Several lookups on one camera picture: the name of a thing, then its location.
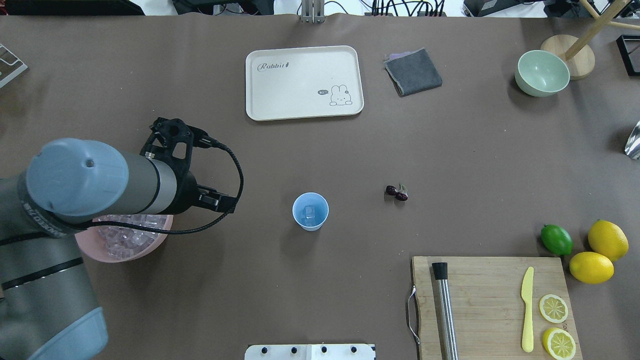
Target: brown table surface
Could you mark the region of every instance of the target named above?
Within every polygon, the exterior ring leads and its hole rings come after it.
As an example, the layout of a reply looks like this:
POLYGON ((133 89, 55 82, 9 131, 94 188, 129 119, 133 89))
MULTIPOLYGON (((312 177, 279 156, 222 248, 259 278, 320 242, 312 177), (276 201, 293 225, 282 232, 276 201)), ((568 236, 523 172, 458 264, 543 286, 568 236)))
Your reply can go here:
MULTIPOLYGON (((237 154, 246 187, 235 214, 136 261, 86 259, 110 337, 96 359, 242 359, 249 344, 323 341, 375 343, 378 359, 415 359, 405 317, 412 256, 550 256, 538 239, 543 224, 565 227, 576 253, 599 218, 625 230, 630 251, 603 284, 566 273, 580 344, 588 359, 632 359, 640 163, 623 146, 640 120, 640 79, 627 76, 614 42, 630 31, 598 34, 594 72, 560 94, 529 97, 513 79, 524 52, 591 23, 0 17, 0 41, 29 65, 0 89, 0 176, 66 136, 138 152, 159 116, 201 127, 237 154), (339 44, 359 55, 361 114, 247 117, 247 54, 339 44), (421 47, 444 84, 399 97, 382 61, 421 47), (383 194, 400 181, 405 203, 383 194), (330 204, 314 233, 291 218, 293 200, 309 191, 330 204)), ((224 152, 197 151, 192 170, 235 193, 224 152)), ((213 216, 189 210, 174 229, 213 216)))

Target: metal handle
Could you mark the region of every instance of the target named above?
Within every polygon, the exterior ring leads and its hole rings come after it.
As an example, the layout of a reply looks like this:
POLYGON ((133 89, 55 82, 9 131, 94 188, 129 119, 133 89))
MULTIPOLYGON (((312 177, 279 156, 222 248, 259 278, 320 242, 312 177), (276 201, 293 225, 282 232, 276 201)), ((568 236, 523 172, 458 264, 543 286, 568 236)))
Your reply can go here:
POLYGON ((440 294, 440 326, 443 331, 445 360, 458 360, 458 345, 456 344, 456 332, 453 326, 453 311, 451 309, 451 295, 449 294, 449 282, 438 280, 438 292, 440 294))
POLYGON ((420 338, 415 333, 415 331, 413 331, 413 328, 411 328, 411 312, 409 311, 409 302, 411 301, 412 297, 415 297, 415 285, 413 285, 413 287, 411 289, 411 294, 409 295, 409 298, 406 299, 406 324, 409 325, 409 330, 411 330, 411 333, 413 334, 413 338, 415 339, 415 343, 420 345, 420 338))

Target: pink bowl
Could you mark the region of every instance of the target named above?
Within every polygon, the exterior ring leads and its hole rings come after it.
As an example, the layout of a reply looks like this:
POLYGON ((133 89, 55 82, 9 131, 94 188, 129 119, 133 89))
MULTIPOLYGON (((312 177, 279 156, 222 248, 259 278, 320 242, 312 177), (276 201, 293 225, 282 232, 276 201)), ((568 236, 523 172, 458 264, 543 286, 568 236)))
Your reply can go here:
MULTIPOLYGON (((172 224, 173 215, 168 215, 166 217, 166 223, 164 224, 163 230, 171 229, 172 224)), ((84 252, 89 258, 103 263, 121 263, 123 261, 142 258, 144 255, 147 255, 160 246, 165 238, 166 234, 160 234, 158 239, 154 240, 151 245, 141 252, 131 256, 130 258, 118 260, 116 258, 112 258, 109 256, 109 253, 107 253, 106 240, 98 234, 97 226, 90 227, 89 229, 76 234, 76 242, 80 250, 82 250, 82 252, 84 252)))

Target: green bowl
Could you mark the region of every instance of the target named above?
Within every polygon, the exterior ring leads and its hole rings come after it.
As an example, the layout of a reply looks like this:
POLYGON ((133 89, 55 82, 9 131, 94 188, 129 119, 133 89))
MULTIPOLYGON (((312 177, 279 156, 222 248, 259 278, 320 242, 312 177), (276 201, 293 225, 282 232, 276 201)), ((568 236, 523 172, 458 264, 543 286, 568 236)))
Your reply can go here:
POLYGON ((531 96, 550 96, 569 84, 569 68, 548 51, 528 51, 518 60, 516 83, 531 96))

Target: blue paper cup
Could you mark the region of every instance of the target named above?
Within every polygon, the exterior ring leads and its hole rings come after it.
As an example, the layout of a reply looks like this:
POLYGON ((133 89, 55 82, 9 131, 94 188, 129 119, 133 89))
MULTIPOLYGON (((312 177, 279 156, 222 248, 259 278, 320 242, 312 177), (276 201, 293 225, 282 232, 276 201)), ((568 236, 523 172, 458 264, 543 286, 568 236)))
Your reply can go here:
POLYGON ((304 193, 293 202, 293 219, 304 230, 316 231, 329 216, 329 204, 318 193, 304 193))

